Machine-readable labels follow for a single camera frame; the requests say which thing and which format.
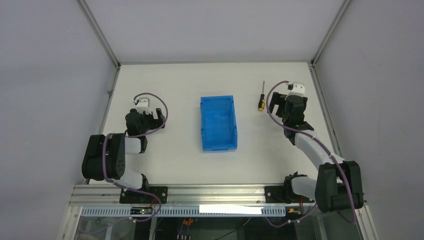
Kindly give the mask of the black yellow handled screwdriver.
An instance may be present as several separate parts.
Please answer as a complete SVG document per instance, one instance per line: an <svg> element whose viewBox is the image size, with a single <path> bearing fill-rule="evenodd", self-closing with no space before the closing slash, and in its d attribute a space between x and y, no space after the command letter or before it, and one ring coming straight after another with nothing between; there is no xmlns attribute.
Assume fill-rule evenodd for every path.
<svg viewBox="0 0 424 240"><path fill-rule="evenodd" d="M260 93L257 108L260 112L262 112L265 108L265 81L262 82L261 93Z"/></svg>

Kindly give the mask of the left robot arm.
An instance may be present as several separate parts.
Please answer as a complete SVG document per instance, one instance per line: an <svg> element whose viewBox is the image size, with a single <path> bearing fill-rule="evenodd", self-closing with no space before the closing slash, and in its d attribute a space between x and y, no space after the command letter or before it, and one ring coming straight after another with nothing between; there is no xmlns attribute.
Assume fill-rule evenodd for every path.
<svg viewBox="0 0 424 240"><path fill-rule="evenodd" d="M165 116L160 108L155 109L157 117L146 111L132 108L124 117L126 131L91 135L83 157L81 172L84 178L118 184L124 189L150 191L147 177L135 172L126 164L127 155L145 153L148 131L164 128Z"/></svg>

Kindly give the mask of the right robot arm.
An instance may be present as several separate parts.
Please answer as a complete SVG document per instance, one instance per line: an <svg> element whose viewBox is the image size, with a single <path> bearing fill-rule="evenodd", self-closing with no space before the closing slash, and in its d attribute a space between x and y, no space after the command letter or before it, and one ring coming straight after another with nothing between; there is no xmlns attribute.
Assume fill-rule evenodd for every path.
<svg viewBox="0 0 424 240"><path fill-rule="evenodd" d="M273 92L268 105L281 120L284 136L301 150L317 168L317 179L295 172L285 177L282 200L286 203L307 197L322 213L360 209L364 205L361 169L357 162L346 161L331 153L305 121L307 97Z"/></svg>

